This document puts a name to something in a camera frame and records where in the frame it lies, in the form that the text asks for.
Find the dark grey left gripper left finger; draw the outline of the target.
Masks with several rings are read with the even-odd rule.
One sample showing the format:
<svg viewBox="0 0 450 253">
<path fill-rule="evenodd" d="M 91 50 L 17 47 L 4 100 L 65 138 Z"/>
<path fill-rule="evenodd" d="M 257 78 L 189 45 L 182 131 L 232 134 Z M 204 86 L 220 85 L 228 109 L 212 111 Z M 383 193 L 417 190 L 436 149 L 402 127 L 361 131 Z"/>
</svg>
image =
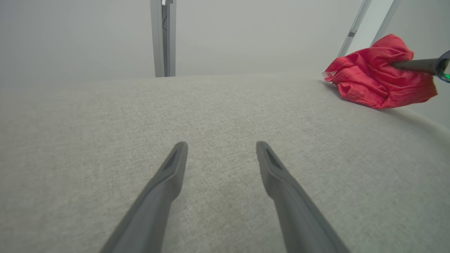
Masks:
<svg viewBox="0 0 450 253">
<path fill-rule="evenodd" d="M 187 143 L 173 147 L 100 252 L 161 252 L 171 204 L 182 189 L 187 155 Z"/>
</svg>

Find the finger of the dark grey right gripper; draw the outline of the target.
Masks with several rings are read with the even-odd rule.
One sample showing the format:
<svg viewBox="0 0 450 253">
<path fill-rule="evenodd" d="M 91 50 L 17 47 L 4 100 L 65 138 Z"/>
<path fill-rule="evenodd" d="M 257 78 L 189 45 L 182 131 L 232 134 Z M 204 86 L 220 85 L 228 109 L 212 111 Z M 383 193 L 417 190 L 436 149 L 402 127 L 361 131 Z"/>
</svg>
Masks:
<svg viewBox="0 0 450 253">
<path fill-rule="evenodd" d="M 404 62 L 392 62 L 390 66 L 398 70 L 415 71 L 437 75 L 440 71 L 440 59 L 419 59 Z"/>
</svg>

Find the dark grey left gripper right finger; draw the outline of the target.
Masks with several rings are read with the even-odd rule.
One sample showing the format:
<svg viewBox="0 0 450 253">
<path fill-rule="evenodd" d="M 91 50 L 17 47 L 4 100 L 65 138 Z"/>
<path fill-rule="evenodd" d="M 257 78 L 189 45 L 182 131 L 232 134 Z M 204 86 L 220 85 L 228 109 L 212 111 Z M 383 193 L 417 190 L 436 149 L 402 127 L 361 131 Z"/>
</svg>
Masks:
<svg viewBox="0 0 450 253">
<path fill-rule="evenodd" d="M 264 189 L 274 201 L 288 253 L 348 253 L 306 191 L 268 143 L 256 144 Z"/>
</svg>

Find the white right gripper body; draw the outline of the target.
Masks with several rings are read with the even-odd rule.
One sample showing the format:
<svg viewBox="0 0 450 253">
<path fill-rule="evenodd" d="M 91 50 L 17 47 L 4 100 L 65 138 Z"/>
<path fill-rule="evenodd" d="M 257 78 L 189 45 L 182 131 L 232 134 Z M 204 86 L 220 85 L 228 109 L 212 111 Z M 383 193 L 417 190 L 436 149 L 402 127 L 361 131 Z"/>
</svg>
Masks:
<svg viewBox="0 0 450 253">
<path fill-rule="evenodd" d="M 438 60 L 438 78 L 450 83 L 450 51 L 443 53 Z"/>
</svg>

